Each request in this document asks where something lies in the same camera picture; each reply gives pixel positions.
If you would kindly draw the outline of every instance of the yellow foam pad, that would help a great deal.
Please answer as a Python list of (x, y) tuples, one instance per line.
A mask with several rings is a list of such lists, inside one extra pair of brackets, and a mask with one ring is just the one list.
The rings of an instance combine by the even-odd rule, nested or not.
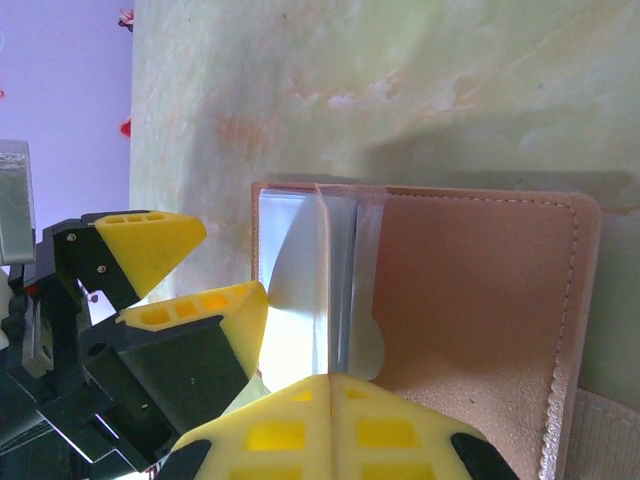
[(200, 219), (177, 213), (109, 215), (93, 225), (140, 298), (207, 236)]
[(195, 480), (470, 480), (450, 439), (482, 434), (345, 374), (316, 375), (185, 434)]
[(220, 327), (242, 369), (251, 377), (258, 367), (258, 356), (267, 324), (267, 292), (259, 282), (199, 292), (164, 302), (127, 308), (116, 322), (157, 332), (222, 315)]

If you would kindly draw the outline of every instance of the clear plastic sheet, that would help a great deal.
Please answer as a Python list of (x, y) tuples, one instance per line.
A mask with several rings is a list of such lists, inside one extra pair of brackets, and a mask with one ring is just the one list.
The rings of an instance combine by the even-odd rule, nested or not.
[(384, 191), (345, 187), (263, 190), (258, 280), (270, 297), (260, 358), (279, 390), (306, 376), (349, 372), (370, 380), (382, 365), (373, 284)]

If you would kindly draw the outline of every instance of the light green surface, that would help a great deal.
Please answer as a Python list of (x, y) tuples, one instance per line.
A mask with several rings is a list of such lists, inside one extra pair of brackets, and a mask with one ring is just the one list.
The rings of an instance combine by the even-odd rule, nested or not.
[(638, 1), (139, 0), (135, 29), (131, 207), (209, 231), (156, 297), (249, 278), (254, 180), (582, 191), (581, 383), (640, 409)]

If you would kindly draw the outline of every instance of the square hole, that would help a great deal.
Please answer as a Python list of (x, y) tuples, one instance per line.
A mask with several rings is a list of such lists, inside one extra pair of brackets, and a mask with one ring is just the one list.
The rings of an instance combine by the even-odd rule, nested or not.
[(174, 304), (173, 308), (179, 317), (192, 317), (198, 314), (198, 309), (191, 300), (184, 300)]
[(229, 301), (224, 295), (220, 295), (219, 293), (209, 293), (200, 296), (200, 301), (202, 302), (202, 306), (206, 308), (208, 311), (220, 310), (221, 308), (229, 305)]
[(305, 424), (302, 420), (258, 422), (249, 429), (246, 449), (249, 451), (302, 450), (305, 446)]
[(401, 417), (359, 418), (358, 446), (365, 448), (415, 448), (420, 446), (413, 425)]
[(372, 463), (362, 466), (362, 480), (436, 480), (428, 463)]
[(140, 320), (147, 325), (161, 325), (171, 320), (169, 312), (164, 308), (155, 308), (146, 312), (140, 313)]
[(231, 471), (230, 480), (302, 480), (302, 467), (236, 467)]

